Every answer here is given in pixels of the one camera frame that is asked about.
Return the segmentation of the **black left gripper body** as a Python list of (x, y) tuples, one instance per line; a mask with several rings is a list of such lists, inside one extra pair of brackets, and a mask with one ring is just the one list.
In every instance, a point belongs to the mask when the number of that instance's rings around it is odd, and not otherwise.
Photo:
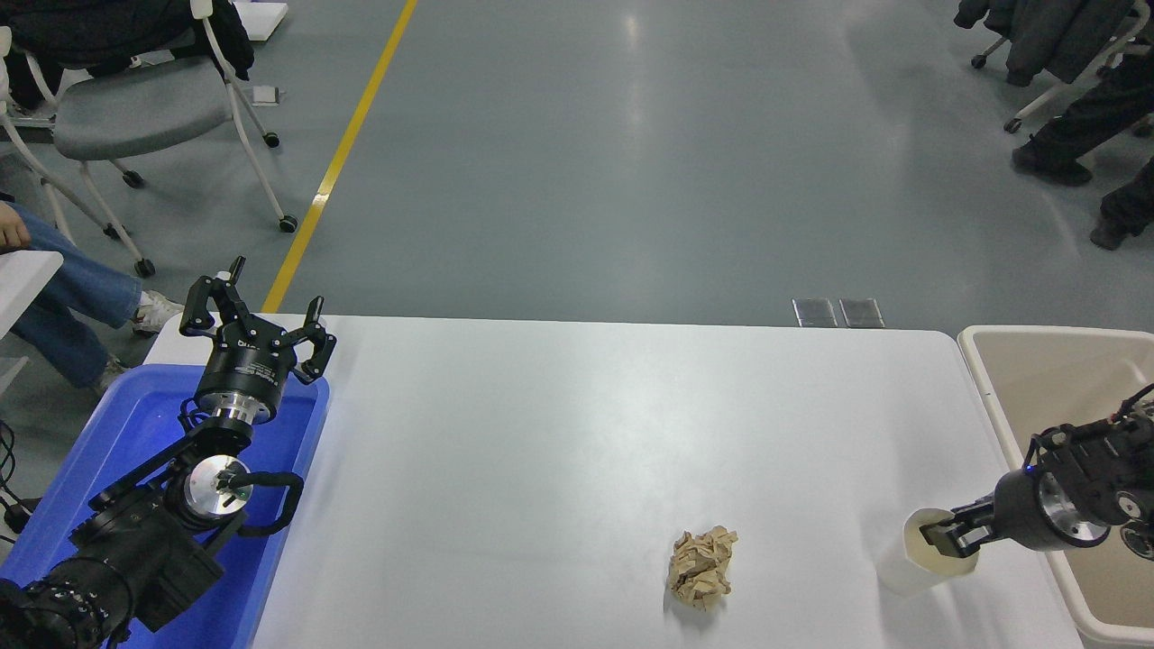
[(255, 398), (265, 409), (277, 409), (297, 361), (292, 349), (258, 348), (240, 338), (213, 341), (205, 373), (198, 380), (197, 405), (209, 409), (217, 396), (237, 393)]

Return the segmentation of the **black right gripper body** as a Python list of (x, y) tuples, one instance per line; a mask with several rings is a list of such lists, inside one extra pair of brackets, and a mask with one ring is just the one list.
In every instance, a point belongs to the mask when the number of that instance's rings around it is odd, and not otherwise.
[(994, 534), (1033, 551), (1052, 550), (1052, 530), (1039, 503), (1035, 477), (1022, 469), (994, 485)]

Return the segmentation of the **seated person's hand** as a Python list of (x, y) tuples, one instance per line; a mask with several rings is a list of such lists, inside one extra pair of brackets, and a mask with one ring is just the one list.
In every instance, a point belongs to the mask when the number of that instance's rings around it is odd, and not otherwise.
[(0, 206), (0, 246), (1, 254), (32, 246), (32, 234), (25, 221), (8, 202), (1, 202)]

